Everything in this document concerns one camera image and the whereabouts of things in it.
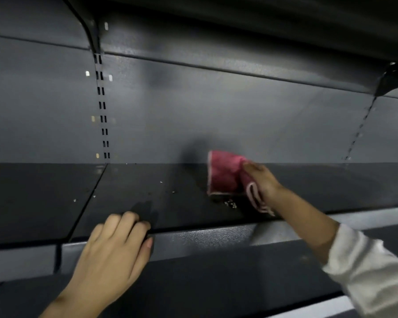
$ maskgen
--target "cleaning cloth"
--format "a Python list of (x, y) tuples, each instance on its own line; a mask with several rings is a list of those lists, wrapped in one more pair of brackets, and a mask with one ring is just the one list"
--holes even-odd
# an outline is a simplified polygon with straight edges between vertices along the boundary
[(265, 205), (258, 185), (243, 170), (248, 159), (229, 152), (212, 150), (208, 153), (208, 195), (246, 193), (252, 206), (261, 213), (274, 213)]

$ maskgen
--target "white shirt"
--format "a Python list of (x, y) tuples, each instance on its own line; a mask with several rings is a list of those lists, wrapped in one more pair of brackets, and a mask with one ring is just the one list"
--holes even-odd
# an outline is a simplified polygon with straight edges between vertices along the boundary
[(398, 258), (362, 232), (341, 224), (323, 267), (365, 318), (398, 318)]

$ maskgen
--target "fingernail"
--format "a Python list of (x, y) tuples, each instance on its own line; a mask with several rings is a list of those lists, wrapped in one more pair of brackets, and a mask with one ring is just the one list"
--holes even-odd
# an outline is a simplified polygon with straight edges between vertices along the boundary
[(153, 237), (150, 237), (146, 240), (146, 247), (150, 249), (152, 247), (152, 244), (153, 244)]

